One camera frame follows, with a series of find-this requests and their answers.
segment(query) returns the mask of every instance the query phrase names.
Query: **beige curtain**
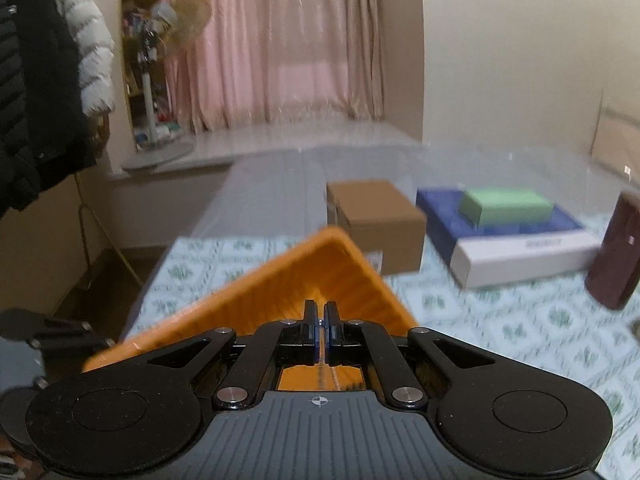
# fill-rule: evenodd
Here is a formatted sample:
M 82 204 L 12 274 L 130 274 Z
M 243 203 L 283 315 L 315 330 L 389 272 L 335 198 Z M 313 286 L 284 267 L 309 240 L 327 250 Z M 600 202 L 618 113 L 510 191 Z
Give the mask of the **beige curtain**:
M 211 1 L 202 36 L 167 67 L 181 124 L 382 117 L 377 0 Z

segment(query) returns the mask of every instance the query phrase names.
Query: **orange basket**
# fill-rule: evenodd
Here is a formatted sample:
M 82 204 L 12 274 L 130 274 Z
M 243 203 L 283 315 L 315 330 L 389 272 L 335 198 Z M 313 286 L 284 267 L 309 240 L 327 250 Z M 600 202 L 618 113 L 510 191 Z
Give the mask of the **orange basket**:
M 219 326 L 249 335 L 278 319 L 301 319 L 305 300 L 318 309 L 335 301 L 342 319 L 365 319 L 383 325 L 392 335 L 406 335 L 416 326 L 379 274 L 351 239 L 337 227 L 327 227 L 305 242 L 266 262 L 197 301 L 158 325 L 96 354 L 84 371 L 198 335 Z M 337 390 L 362 381 L 356 368 L 297 366 L 283 371 L 281 390 Z

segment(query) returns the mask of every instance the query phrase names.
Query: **metal stand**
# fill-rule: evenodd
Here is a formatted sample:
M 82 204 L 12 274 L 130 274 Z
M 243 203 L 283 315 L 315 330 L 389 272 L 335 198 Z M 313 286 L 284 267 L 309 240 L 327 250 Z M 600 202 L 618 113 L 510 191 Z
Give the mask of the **metal stand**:
M 84 260 L 86 261 L 86 273 L 87 273 L 86 289 L 88 290 L 91 287 L 92 283 L 94 282 L 94 277 L 92 275 L 92 263 L 91 263 L 91 256 L 89 254 L 89 244 L 87 243 L 87 240 L 86 240 L 86 230 L 84 228 L 84 216 L 82 215 L 82 212 L 85 210 L 88 211 L 89 215 L 94 219 L 95 224 L 100 228 L 100 231 L 102 231 L 102 234 L 104 234 L 105 238 L 107 238 L 107 241 L 111 246 L 111 249 L 113 249 L 113 251 L 118 255 L 120 261 L 127 268 L 131 277 L 134 280 L 136 280 L 136 283 L 140 287 L 142 287 L 143 285 L 142 280 L 140 280 L 140 277 L 136 274 L 136 271 L 133 269 L 133 267 L 131 267 L 131 264 L 129 263 L 125 255 L 122 254 L 122 251 L 116 247 L 115 243 L 113 243 L 113 240 L 109 236 L 107 229 L 105 229 L 104 226 L 102 225 L 102 222 L 100 222 L 98 215 L 94 212 L 93 209 L 91 209 L 91 206 L 89 206 L 88 203 L 84 200 L 84 193 L 82 192 L 82 186 L 80 184 L 80 176 L 77 173 L 74 174 L 74 179 L 76 180 L 76 187 L 78 188 L 78 196 L 80 197 L 80 206 L 78 207 L 78 219 L 80 221 L 80 235 L 82 237 L 82 249 L 84 250 Z

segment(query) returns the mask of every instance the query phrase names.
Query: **silver screw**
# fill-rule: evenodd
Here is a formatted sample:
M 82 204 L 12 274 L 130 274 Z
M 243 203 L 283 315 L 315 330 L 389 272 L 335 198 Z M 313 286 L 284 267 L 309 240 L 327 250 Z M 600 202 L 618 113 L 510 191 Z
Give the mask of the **silver screw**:
M 395 400 L 402 402 L 403 404 L 411 404 L 412 402 L 418 402 L 424 396 L 418 388 L 412 388 L 410 386 L 403 386 L 402 388 L 396 388 L 391 394 Z
M 249 396 L 244 388 L 237 388 L 236 386 L 222 388 L 216 395 L 219 400 L 227 404 L 237 404 Z
M 35 384 L 37 387 L 39 387 L 39 389 L 44 390 L 47 386 L 49 386 L 49 383 L 47 383 L 47 381 L 45 380 L 44 377 L 38 377 L 35 380 Z

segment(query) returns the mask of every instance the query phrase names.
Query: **circular cover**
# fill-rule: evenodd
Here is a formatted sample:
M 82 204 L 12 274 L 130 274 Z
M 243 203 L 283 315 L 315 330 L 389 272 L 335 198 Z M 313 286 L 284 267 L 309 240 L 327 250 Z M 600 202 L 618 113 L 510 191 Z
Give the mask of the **circular cover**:
M 27 410 L 38 455 L 58 472 L 124 476 L 179 453 L 200 425 L 200 403 L 171 368 L 114 366 L 56 383 Z
M 452 384 L 436 414 L 442 435 L 466 459 L 494 474 L 528 478 L 574 474 L 598 462 L 612 422 L 597 394 L 540 370 L 475 373 Z

